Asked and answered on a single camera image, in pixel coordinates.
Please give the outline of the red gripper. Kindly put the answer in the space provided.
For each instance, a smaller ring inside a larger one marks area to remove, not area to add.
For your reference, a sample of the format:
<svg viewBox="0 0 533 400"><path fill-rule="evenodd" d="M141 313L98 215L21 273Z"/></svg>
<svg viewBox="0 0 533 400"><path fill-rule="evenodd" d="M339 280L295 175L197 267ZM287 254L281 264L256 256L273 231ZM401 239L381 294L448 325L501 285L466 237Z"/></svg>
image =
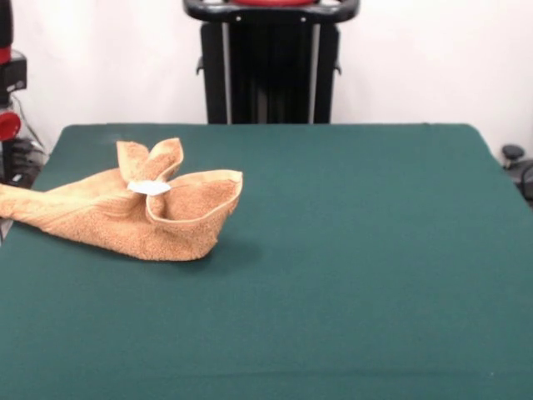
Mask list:
<svg viewBox="0 0 533 400"><path fill-rule="evenodd" d="M13 111L1 111L0 113L0 141L13 140L20 132L21 118Z"/></svg>

